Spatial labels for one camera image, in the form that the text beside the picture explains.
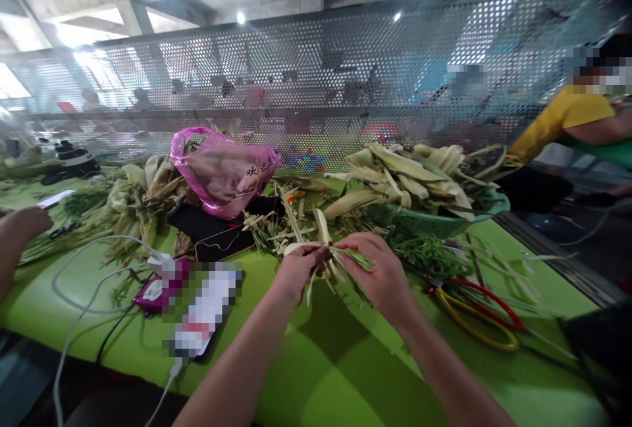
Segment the finger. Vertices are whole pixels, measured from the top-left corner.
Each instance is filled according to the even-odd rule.
[[[325,246],[321,246],[317,248],[316,251],[312,251],[310,254],[305,256],[303,259],[308,267],[313,268],[321,264],[329,255],[329,249]]]
[[[340,260],[342,265],[345,267],[345,269],[349,271],[349,274],[351,274],[354,277],[354,279],[357,280],[358,284],[360,284],[361,286],[364,286],[369,281],[369,278],[371,277],[371,273],[362,269],[360,265],[357,263],[357,261],[353,259],[351,256],[347,256],[345,254],[339,254],[338,259]]]
[[[357,241],[352,239],[351,241],[345,242],[340,249],[355,249],[356,251],[364,254],[371,264],[376,264],[383,254],[381,249],[365,238],[358,238]]]
[[[380,235],[376,235],[375,233],[362,233],[362,234],[366,235],[366,238],[382,251],[386,249],[390,249],[388,245],[386,244],[384,238],[382,238]]]
[[[299,246],[298,248],[293,250],[293,252],[291,252],[290,254],[295,255],[295,256],[307,256],[308,254],[313,253],[320,247],[321,246]]]
[[[375,235],[373,233],[353,233],[352,235],[341,239],[338,243],[334,244],[334,246],[339,249],[358,249],[360,242],[364,241],[375,246],[377,249],[382,249],[373,238],[370,238],[371,236]]]

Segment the black hair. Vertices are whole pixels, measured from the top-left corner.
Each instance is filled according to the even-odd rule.
[[[620,66],[622,57],[632,57],[632,34],[616,34],[608,39],[598,50],[597,57],[588,57],[586,65],[579,67],[579,75],[596,75],[597,68]]]

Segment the smartphone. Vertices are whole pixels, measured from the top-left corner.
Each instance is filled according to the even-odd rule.
[[[44,210],[48,210],[50,208],[53,208],[55,205],[57,205],[63,197],[67,197],[71,193],[74,193],[74,190],[64,190],[63,192],[60,192],[54,195],[53,197],[47,198],[46,200],[42,200],[36,205],[36,207],[39,207]]]
[[[215,263],[250,249],[255,238],[249,230],[239,225],[196,243],[196,259],[200,263]]]

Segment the yellow shirt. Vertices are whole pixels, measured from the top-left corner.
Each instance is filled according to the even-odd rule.
[[[528,164],[544,146],[560,139],[565,129],[615,116],[606,98],[578,91],[577,87],[566,86],[514,143],[508,156]]]

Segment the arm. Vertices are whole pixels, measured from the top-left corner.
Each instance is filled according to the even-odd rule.
[[[401,335],[432,388],[452,427],[515,427],[485,388],[417,308],[402,264],[386,242],[370,233],[356,233],[336,244],[356,249],[371,263],[362,269],[352,258],[340,260]]]
[[[0,218],[0,302],[4,300],[13,272],[20,262],[22,252],[37,235],[53,226],[46,210],[28,207],[19,211],[5,211]]]
[[[173,427],[250,426],[268,368],[327,248],[302,247],[285,257],[270,290],[197,387]]]
[[[632,138],[632,112],[623,111],[616,116],[566,128],[575,139],[590,145],[612,145]]]

